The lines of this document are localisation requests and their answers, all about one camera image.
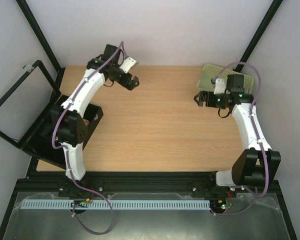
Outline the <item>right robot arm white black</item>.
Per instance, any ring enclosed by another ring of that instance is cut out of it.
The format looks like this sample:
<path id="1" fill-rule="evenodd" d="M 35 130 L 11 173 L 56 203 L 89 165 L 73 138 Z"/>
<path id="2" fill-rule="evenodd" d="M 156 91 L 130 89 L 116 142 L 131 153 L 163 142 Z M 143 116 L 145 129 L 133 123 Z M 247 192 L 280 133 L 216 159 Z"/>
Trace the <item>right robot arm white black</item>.
<path id="1" fill-rule="evenodd" d="M 210 80 L 209 90 L 200 90 L 193 98 L 200 107 L 227 110 L 238 126 L 243 152 L 231 169 L 218 171 L 208 183 L 208 191 L 219 196 L 226 187 L 269 187 L 281 162 L 278 151 L 267 142 L 257 117 L 254 96 L 246 91 L 242 74 Z"/>

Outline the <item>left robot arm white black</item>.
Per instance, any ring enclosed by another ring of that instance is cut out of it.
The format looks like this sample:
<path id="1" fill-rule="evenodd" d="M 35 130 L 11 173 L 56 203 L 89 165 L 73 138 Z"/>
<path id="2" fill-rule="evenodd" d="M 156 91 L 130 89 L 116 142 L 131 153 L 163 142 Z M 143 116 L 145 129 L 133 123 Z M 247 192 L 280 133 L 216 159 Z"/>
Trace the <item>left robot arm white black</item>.
<path id="1" fill-rule="evenodd" d="M 138 87 L 140 82 L 130 70 L 138 61 L 127 55 L 124 43 L 119 46 L 107 44 L 104 52 L 92 58 L 86 65 L 83 77 L 72 94 L 61 104 L 51 109 L 54 126 L 51 145 L 62 149 L 65 157 L 65 175 L 80 181 L 86 174 L 83 148 L 88 127 L 84 114 L 96 92 L 107 80 L 117 82 L 129 91 Z"/>

